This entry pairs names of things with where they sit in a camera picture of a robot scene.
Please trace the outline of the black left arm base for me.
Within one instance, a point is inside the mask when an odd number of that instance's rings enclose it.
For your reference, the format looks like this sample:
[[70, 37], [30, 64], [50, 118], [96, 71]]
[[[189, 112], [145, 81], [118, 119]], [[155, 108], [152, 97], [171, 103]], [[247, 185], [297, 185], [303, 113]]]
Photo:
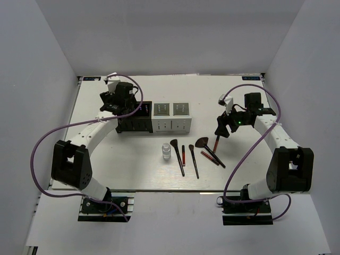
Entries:
[[112, 193], [111, 203], [115, 203], [121, 209], [127, 220], [115, 206], [96, 203], [89, 198], [84, 198], [81, 200], [78, 221], [127, 223], [132, 216], [134, 197], [134, 193]]

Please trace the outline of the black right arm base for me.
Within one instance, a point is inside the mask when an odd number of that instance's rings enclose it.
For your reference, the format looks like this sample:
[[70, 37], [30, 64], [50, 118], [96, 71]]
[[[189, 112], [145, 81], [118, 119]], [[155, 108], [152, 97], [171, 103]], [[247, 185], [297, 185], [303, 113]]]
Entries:
[[222, 207], [224, 226], [272, 225], [273, 218], [269, 202], [230, 203], [222, 196], [217, 205]]

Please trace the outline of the black angled makeup brush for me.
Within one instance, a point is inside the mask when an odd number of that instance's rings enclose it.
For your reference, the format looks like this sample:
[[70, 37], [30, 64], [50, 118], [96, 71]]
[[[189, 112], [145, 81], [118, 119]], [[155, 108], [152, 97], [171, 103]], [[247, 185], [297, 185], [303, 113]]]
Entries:
[[196, 162], [196, 158], [195, 158], [195, 154], [194, 154], [194, 145], [190, 144], [189, 145], [189, 150], [190, 150], [190, 153], [191, 153], [191, 157], [192, 157], [192, 161], [193, 161], [196, 177], [197, 177], [197, 179], [199, 179], [199, 172], [198, 172], [197, 162]]

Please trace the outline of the black fan makeup brush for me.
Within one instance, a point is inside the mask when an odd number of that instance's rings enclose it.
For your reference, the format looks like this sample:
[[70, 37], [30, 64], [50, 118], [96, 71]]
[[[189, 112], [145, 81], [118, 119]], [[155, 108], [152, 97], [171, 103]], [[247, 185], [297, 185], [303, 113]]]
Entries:
[[215, 155], [215, 153], [208, 147], [208, 137], [199, 138], [195, 142], [195, 147], [197, 148], [204, 148], [208, 151], [208, 153], [215, 159], [223, 168], [226, 168], [225, 164]]

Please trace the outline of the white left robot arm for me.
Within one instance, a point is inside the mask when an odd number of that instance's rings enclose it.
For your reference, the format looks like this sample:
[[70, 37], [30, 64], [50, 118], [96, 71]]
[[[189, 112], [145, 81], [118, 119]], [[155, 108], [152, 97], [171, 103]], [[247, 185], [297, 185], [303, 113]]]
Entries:
[[101, 212], [112, 207], [108, 188], [92, 176], [90, 156], [100, 142], [116, 127], [118, 117], [135, 110], [134, 85], [120, 80], [110, 83], [100, 94], [103, 106], [93, 123], [67, 141], [56, 142], [53, 151], [52, 179], [71, 186], [94, 199]]

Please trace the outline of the long black powder brush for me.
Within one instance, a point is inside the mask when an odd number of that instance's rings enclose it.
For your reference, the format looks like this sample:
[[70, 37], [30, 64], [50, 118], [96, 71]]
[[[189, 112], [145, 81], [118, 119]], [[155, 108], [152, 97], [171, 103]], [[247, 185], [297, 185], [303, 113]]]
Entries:
[[180, 167], [180, 170], [181, 170], [181, 174], [182, 174], [183, 177], [185, 177], [183, 163], [182, 163], [181, 156], [180, 156], [180, 153], [179, 153], [178, 140], [173, 139], [173, 140], [170, 141], [170, 144], [175, 149], [175, 153], [176, 153], [176, 156], [177, 156], [177, 160], [178, 160], [178, 164], [179, 164], [179, 167]]

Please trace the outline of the red lip gloss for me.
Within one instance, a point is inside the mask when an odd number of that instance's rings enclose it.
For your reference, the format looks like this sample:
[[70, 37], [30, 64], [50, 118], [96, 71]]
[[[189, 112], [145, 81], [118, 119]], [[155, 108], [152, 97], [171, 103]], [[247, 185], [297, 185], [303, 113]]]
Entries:
[[213, 152], [214, 152], [214, 153], [217, 151], [218, 144], [219, 144], [219, 139], [220, 139], [220, 136], [217, 135], [217, 136], [216, 136], [215, 143], [214, 143], [214, 147], [213, 147]]

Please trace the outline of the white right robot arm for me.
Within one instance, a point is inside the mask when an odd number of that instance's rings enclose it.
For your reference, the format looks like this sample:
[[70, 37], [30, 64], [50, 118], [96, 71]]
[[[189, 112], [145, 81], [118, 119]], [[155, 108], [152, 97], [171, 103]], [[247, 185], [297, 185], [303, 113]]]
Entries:
[[237, 201], [247, 212], [254, 211], [260, 201], [279, 194], [305, 193], [310, 191], [314, 153], [303, 148], [286, 133], [278, 122], [278, 115], [264, 107], [259, 92], [244, 96], [245, 109], [237, 111], [233, 97], [222, 95], [219, 104], [225, 111], [217, 118], [216, 135], [228, 138], [240, 126], [251, 126], [269, 147], [272, 158], [265, 177], [246, 184]]

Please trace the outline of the clear small bottle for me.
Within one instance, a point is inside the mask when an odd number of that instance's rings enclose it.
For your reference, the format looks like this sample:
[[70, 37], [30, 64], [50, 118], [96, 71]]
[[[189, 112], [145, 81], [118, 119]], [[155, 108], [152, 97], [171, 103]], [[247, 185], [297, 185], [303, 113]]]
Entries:
[[171, 158], [171, 145], [169, 143], [164, 143], [162, 145], [162, 155], [165, 161]]

